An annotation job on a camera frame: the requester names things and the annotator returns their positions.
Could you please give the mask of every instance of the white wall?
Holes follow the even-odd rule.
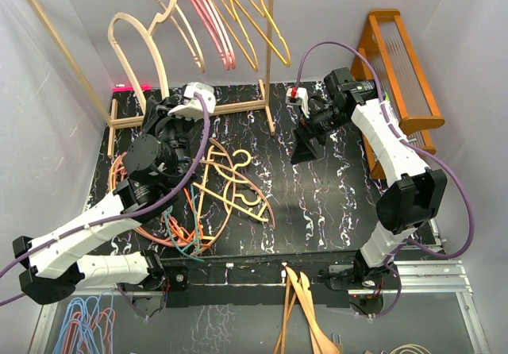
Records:
[[[106,38],[107,27],[113,15],[120,11],[138,17],[148,26],[154,14],[160,11],[155,0],[71,1],[112,79],[116,83],[127,83],[126,75]],[[400,9],[410,34],[420,36],[438,2],[439,0],[275,0],[275,21],[291,50],[293,64],[286,68],[273,57],[272,80],[274,82],[294,80],[304,51],[318,41],[341,40],[356,47],[368,11],[375,8]],[[242,19],[252,36],[260,61],[261,71],[258,73],[250,68],[239,48],[235,48],[237,69],[226,71],[218,59],[210,36],[189,0],[179,0],[178,3],[198,36],[204,51],[207,71],[204,75],[199,75],[182,38],[168,21],[156,31],[155,40],[164,59],[171,85],[181,86],[196,79],[212,84],[254,83],[264,76],[266,44],[244,18]],[[266,21],[260,17],[256,19],[265,29]],[[147,56],[148,49],[133,28],[127,24],[119,25],[116,35],[141,83],[158,86],[154,81],[156,72],[153,62]],[[324,47],[318,49],[307,62],[303,76],[308,79],[322,79],[332,69],[350,65],[352,56],[349,52],[338,48]]]
[[[111,82],[68,0],[41,0],[105,104]],[[0,0],[0,266],[11,242],[37,237],[81,212],[105,124],[25,0]],[[20,293],[16,266],[2,299]],[[40,307],[0,308],[2,352],[27,352]]]
[[[506,351],[508,287],[508,0],[441,0],[416,45],[446,124],[437,154],[471,195],[477,232],[463,256],[493,353]],[[467,215],[451,185],[438,215],[449,251],[465,241]]]

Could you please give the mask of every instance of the red hanger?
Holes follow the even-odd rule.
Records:
[[[225,69],[231,70],[236,68],[237,61],[233,52],[233,47],[212,1],[190,0],[190,3],[192,3],[193,7],[198,12],[199,17],[212,37]]]

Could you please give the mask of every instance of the black marble table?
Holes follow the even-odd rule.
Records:
[[[311,93],[322,93],[320,82],[303,84]],[[254,255],[316,251],[355,250],[370,237],[377,220],[375,202],[383,191],[380,181],[368,175],[361,133],[353,124],[332,134],[320,160],[292,166],[289,158],[294,148],[292,129],[298,120],[297,110],[284,103],[288,84],[271,85],[271,111],[276,124],[276,135],[270,136],[264,111],[227,114],[211,118],[210,136],[218,140],[231,154],[237,149],[252,153],[252,162],[244,173],[263,191],[273,208],[276,226],[271,222],[259,223],[243,214],[233,215],[217,243],[207,255]],[[159,97],[157,90],[146,91],[146,97]],[[180,96],[172,90],[172,96]],[[133,93],[115,94],[118,116],[140,114]],[[218,104],[258,99],[257,85],[217,87]],[[89,197],[94,205],[107,192],[108,170],[112,160],[106,155],[109,130],[104,132],[97,168]],[[139,129],[117,131],[115,153],[126,151]],[[191,132],[192,153],[197,151],[202,135],[202,121]],[[197,171],[201,177],[203,167]],[[224,180],[210,170],[208,187],[219,191]],[[174,205],[173,216],[180,225],[194,228],[194,219],[185,197]],[[202,223],[208,234],[221,226],[226,212],[221,201],[207,195],[203,204]],[[145,229],[155,236],[166,238],[159,221],[146,224]],[[162,257],[178,255],[173,248],[165,248],[137,235],[123,233],[96,250],[109,255],[154,249]]]

